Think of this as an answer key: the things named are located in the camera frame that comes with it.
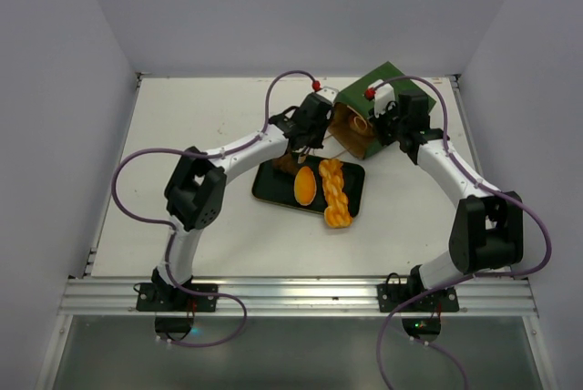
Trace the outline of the tan sliced fake bread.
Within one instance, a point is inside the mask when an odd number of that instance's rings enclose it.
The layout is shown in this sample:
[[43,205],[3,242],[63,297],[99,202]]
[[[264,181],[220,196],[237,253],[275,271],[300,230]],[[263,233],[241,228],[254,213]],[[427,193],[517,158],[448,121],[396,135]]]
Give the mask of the tan sliced fake bread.
[[361,118],[360,116],[351,116],[348,120],[348,124],[349,124],[349,128],[361,135],[361,136],[365,136],[368,137],[371,133],[371,127],[368,124],[368,122],[366,120],[364,120],[363,118]]

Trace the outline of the brown fake chocolate bread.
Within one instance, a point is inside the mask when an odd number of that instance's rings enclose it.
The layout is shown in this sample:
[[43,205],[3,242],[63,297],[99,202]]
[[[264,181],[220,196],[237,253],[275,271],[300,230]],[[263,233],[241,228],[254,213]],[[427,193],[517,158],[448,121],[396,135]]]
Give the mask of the brown fake chocolate bread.
[[282,173],[295,177],[300,169],[297,159],[288,153],[271,161],[272,167]]

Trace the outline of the green paper bag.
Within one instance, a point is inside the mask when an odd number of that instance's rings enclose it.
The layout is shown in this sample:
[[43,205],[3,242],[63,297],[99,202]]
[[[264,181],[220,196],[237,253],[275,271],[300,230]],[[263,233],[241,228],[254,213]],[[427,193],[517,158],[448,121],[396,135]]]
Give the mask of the green paper bag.
[[394,143],[413,157],[419,145],[443,135],[431,128],[436,100],[419,81],[390,62],[370,71],[335,96],[330,135],[357,159]]

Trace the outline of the orange oval fake bread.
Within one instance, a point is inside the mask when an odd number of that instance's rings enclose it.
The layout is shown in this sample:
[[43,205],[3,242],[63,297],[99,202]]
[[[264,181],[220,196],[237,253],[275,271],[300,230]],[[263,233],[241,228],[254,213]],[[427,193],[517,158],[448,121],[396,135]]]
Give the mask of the orange oval fake bread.
[[312,204],[317,193],[317,183],[310,167],[304,166],[299,169],[294,179],[293,192],[295,200],[300,205]]

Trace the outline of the orange braided fake bread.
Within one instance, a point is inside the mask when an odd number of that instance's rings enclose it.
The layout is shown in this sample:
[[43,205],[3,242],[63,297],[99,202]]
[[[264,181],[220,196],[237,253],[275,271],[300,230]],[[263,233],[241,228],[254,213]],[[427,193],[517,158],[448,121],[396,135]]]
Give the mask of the orange braided fake bread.
[[338,159],[324,159],[318,166],[327,207],[323,212],[328,227],[343,229],[351,226],[353,218],[348,210],[349,200],[343,192],[343,163]]

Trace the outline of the metal serving tongs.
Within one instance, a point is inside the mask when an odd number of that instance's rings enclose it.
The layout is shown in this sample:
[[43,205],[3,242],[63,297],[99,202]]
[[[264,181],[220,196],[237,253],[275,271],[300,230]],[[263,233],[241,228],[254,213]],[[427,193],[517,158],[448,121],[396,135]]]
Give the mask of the metal serving tongs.
[[312,148],[306,146],[305,148],[303,148],[299,153],[298,153],[298,157],[297,157],[297,162],[299,164],[302,164],[306,158],[310,155],[310,153],[312,152]]

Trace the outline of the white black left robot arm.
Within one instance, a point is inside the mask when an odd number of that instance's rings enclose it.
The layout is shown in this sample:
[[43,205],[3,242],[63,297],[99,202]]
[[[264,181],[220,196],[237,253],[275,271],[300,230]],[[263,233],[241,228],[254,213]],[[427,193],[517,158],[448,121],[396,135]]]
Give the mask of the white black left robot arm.
[[151,277],[166,308],[176,311],[189,301],[199,239],[218,218],[226,187],[263,162],[284,160],[293,151],[320,149],[336,95],[330,87],[312,92],[298,107],[270,117],[266,130],[243,139],[240,147],[231,143],[214,149],[215,159],[179,160],[164,191],[171,222],[169,243]]

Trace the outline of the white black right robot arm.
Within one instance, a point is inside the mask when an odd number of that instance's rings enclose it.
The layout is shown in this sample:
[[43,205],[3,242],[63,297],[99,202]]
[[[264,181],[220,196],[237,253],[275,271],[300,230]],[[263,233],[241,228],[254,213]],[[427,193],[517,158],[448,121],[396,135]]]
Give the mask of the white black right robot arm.
[[523,258],[523,214],[516,204],[476,186],[480,175],[457,159],[449,138],[430,127],[429,97],[396,96],[387,88],[372,98],[369,121],[379,141],[400,150],[439,185],[456,208],[447,250],[411,270],[405,298],[416,310],[438,299],[436,286]]

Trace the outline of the dark green tray gold rim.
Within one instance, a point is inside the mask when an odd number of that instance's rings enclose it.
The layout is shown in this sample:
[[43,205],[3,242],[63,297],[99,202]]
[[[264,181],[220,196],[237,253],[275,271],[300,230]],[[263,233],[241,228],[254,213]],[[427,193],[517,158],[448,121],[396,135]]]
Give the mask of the dark green tray gold rim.
[[[317,185],[314,200],[308,206],[302,206],[294,197],[293,187],[295,177],[279,169],[275,169],[271,161],[263,162],[258,167],[251,193],[256,199],[261,201],[323,214],[327,207],[327,202],[322,189],[322,178],[318,171],[318,166],[322,160],[322,157],[310,155],[301,164],[301,166],[308,166],[312,170]],[[361,165],[344,162],[342,171],[344,179],[343,192],[348,198],[348,211],[354,218],[360,211],[365,170]]]

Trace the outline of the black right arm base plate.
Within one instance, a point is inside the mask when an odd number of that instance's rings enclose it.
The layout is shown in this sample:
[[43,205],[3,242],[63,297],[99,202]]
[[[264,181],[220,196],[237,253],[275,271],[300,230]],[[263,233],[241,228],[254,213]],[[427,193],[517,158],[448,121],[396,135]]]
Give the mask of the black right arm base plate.
[[415,276],[400,276],[396,272],[390,273],[384,281],[376,285],[376,298],[381,313],[390,313],[402,303],[406,303],[400,309],[404,313],[460,311],[454,287],[428,292]]

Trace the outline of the aluminium front mounting rail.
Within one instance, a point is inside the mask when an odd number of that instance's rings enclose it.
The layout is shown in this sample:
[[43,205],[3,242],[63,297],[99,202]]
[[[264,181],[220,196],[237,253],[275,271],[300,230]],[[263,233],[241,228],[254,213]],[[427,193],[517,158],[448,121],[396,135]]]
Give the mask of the aluminium front mounting rail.
[[[375,277],[206,277],[218,290],[210,301],[216,317],[380,317],[387,295]],[[139,278],[70,280],[60,315],[136,315],[143,296]],[[530,317],[537,306],[527,281],[473,279],[415,303],[410,316]]]

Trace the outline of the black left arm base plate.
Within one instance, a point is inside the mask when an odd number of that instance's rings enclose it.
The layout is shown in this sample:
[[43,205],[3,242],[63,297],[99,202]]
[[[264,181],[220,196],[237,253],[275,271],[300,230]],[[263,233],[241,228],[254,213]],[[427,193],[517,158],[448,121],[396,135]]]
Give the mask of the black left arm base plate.
[[136,310],[150,313],[214,313],[216,311],[216,293],[219,292],[214,283],[192,283],[189,290],[199,293],[192,295],[180,289],[169,287],[164,291],[151,282],[141,282],[135,285],[138,293]]

